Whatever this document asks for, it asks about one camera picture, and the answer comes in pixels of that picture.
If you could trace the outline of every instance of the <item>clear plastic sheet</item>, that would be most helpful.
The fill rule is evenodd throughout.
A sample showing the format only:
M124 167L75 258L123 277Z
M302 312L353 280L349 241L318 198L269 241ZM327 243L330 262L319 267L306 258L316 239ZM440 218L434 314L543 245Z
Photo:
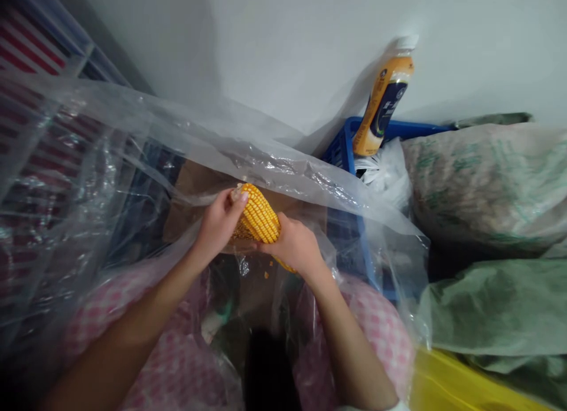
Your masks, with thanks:
M357 292L370 294L369 303L392 306L367 283L388 290L397 312L391 307L387 314L403 321L413 342L428 344L429 315L416 311L427 284L427 239L356 177L235 124L231 113L246 109L182 107L111 84L58 77L2 73L0 85L0 358L4 371L20 375L14 384L21 379L20 387L32 387L30 397L54 380L64 357L86 346L64 338L72 340L69 327L80 331L85 320L78 315L91 315L84 314L89 306L101 309L97 298L106 297L105 289L130 286L119 290L126 296L112 296L109 320L99 315L98 329L90 327L86 338L190 246L198 217L174 244L162 240L172 197L198 215L232 180L295 199L289 215L316 232L351 308L361 306ZM175 182L186 159L229 184L180 193ZM219 255L186 305L183 338L193 339L193 351L209 356L207 363L226 381L219 382L224 396L215 406L231 403L237 390L245 339L233 337L246 328L268 324L284 333L296 359L309 344L321 350L313 297L269 256ZM175 407L186 408L179 401Z

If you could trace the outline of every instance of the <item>pink checkered clothing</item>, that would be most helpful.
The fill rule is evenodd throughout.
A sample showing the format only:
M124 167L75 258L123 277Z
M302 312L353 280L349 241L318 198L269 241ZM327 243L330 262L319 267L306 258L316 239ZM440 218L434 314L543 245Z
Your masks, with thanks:
M156 281L154 268L148 265L97 288L67 328L63 344L66 363L71 364ZM180 303L128 393L123 410L244 409L240 379L200 334L209 300L207 283L205 272ZM345 278L341 290L399 397L405 398L414 350L395 308L357 279ZM327 343L307 287L301 292L296 315L311 329L311 339L293 368L302 407L304 411L333 410L337 399Z

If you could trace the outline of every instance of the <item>white bottle cap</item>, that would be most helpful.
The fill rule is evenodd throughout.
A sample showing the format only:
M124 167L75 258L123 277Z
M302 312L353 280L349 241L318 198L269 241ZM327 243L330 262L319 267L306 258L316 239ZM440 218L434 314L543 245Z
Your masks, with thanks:
M396 49L415 49L418 45L419 35L400 37L396 43Z

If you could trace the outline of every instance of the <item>yellow corn kernel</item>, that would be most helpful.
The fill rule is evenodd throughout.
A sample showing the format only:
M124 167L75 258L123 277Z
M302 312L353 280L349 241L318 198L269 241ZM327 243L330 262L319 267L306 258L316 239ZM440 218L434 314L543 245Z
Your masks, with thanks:
M274 243L281 231L278 216L269 205L264 195L252 184L238 184L232 192L232 201L238 200L239 195L248 193L248 203L244 209L242 217L239 221L233 237L246 238L246 231L252 235L256 241L262 243ZM274 259L279 262L286 270L295 273L290 266L284 264L281 260L274 256Z

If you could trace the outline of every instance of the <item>white plastic bag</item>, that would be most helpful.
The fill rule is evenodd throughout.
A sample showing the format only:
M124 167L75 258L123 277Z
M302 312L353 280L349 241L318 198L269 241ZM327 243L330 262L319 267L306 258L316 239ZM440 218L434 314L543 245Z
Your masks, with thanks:
M400 212L407 213L412 184L399 138L385 144L376 155L355 159L354 168L366 169L360 180Z

